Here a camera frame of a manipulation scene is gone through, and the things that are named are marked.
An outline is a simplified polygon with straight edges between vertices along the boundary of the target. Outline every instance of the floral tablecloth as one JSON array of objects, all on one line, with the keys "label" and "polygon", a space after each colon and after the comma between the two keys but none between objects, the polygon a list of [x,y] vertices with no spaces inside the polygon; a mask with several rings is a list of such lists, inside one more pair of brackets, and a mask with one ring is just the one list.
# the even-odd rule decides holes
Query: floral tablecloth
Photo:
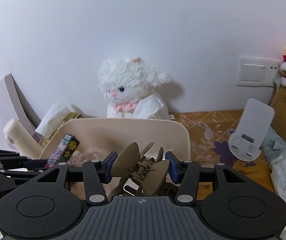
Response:
[{"label": "floral tablecloth", "polygon": [[[234,157],[228,148],[227,141],[235,131],[242,112],[243,110],[193,112],[174,116],[190,134],[192,160],[203,167],[213,167],[217,162],[226,163],[274,192],[264,153],[253,162],[244,162]],[[198,199],[203,199],[209,193],[211,184],[201,183]]]}]

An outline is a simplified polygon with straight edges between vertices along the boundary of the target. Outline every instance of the white wall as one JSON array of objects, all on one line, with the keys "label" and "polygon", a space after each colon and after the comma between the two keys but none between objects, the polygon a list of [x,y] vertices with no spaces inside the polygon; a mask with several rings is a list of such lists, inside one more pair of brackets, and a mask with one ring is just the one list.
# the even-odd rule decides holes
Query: white wall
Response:
[{"label": "white wall", "polygon": [[284,46],[286,0],[0,0],[0,76],[40,118],[58,99],[104,116],[98,67],[125,55],[171,73],[172,111],[268,102],[271,88],[236,86],[237,58],[281,59]]}]

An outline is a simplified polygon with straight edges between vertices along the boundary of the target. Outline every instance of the metal spring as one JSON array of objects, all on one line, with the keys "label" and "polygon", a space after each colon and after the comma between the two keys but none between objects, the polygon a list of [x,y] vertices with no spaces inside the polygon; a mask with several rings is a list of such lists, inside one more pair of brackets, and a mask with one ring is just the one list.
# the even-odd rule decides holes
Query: metal spring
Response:
[{"label": "metal spring", "polygon": [[136,172],[136,174],[142,176],[144,173],[144,168],[143,167],[139,167],[138,171]]}]

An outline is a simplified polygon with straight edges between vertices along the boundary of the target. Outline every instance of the white cylinder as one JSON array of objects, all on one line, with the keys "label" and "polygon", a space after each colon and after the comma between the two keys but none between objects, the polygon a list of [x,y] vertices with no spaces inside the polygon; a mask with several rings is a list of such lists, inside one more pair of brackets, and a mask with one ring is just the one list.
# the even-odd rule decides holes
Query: white cylinder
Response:
[{"label": "white cylinder", "polygon": [[12,143],[19,153],[32,159],[38,159],[43,148],[26,131],[18,119],[11,119],[3,129],[5,139]]}]

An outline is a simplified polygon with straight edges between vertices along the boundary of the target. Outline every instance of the white switch plate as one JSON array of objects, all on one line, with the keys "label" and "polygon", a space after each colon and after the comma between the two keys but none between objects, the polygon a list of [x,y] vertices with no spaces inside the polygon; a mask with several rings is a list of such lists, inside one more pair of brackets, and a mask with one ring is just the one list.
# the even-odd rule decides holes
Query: white switch plate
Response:
[{"label": "white switch plate", "polygon": [[273,76],[281,60],[263,57],[239,57],[238,86],[273,87]]}]

